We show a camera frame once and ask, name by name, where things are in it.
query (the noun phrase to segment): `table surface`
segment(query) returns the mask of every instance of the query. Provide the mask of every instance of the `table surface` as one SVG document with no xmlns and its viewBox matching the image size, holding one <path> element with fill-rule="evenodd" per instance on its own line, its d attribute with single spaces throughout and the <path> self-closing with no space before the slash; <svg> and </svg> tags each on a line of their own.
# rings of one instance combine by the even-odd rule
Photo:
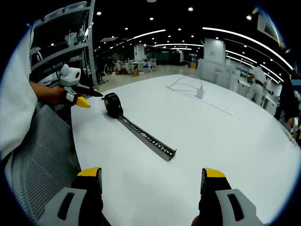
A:
<svg viewBox="0 0 301 226">
<path fill-rule="evenodd" d="M 263 223 L 281 211 L 294 188 L 300 150 L 288 131 L 264 109 L 217 85 L 203 82 L 204 100 L 196 97 L 199 81 L 162 76 L 127 84 L 115 92 L 124 115 L 173 149 L 167 162 L 118 120 L 107 115 L 101 98 L 91 108 L 72 107 L 72 129 L 80 166 L 103 171 L 103 214 L 114 226 L 189 226 L 198 215 L 201 169 L 227 176 L 256 206 Z"/>
</svg>

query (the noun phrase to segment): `white sleeve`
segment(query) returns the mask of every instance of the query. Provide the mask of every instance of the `white sleeve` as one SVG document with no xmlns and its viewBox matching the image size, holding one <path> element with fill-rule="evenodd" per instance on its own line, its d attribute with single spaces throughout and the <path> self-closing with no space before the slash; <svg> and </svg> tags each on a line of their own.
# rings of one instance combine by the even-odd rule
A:
<svg viewBox="0 0 301 226">
<path fill-rule="evenodd" d="M 1 159 L 23 141 L 37 103 L 29 84 L 30 37 L 28 31 L 11 56 L 0 84 Z"/>
</svg>

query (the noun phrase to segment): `black tape measure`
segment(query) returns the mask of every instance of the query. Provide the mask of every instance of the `black tape measure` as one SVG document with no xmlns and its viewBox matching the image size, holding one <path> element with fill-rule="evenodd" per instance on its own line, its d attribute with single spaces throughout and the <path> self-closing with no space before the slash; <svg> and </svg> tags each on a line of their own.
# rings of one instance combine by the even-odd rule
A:
<svg viewBox="0 0 301 226">
<path fill-rule="evenodd" d="M 121 107 L 121 102 L 115 93 L 109 93 L 104 96 L 104 105 L 108 111 L 109 116 L 114 119 L 123 115 L 123 109 Z"/>
<path fill-rule="evenodd" d="M 166 161 L 171 160 L 175 156 L 176 150 L 168 147 L 163 142 L 144 131 L 142 128 L 136 126 L 123 115 L 123 109 L 121 107 L 120 100 L 115 93 L 109 93 L 105 95 L 103 100 L 108 111 L 108 115 L 121 122 L 121 124 L 123 124 L 157 155 Z"/>
</svg>

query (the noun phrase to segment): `charger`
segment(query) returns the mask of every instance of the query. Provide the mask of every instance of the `charger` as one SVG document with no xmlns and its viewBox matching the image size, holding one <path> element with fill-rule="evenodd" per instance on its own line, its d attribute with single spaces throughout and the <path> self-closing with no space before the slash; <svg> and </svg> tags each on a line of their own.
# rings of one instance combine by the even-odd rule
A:
<svg viewBox="0 0 301 226">
<path fill-rule="evenodd" d="M 204 90 L 203 90 L 203 86 L 201 86 L 200 88 L 197 89 L 197 98 L 203 99 L 204 96 Z"/>
</svg>

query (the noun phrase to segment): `person's hand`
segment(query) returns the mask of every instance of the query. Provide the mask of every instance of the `person's hand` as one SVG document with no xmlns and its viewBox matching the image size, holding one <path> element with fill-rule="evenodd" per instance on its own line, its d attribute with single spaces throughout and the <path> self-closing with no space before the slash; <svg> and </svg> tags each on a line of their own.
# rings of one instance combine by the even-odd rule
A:
<svg viewBox="0 0 301 226">
<path fill-rule="evenodd" d="M 292 127 L 293 127 L 293 118 L 290 118 L 290 119 L 287 121 L 287 124 L 292 128 Z"/>
<path fill-rule="evenodd" d="M 48 102 L 52 105 L 58 105 L 64 100 L 64 89 L 61 86 L 55 86 L 50 88 L 51 95 L 49 96 Z"/>
</svg>

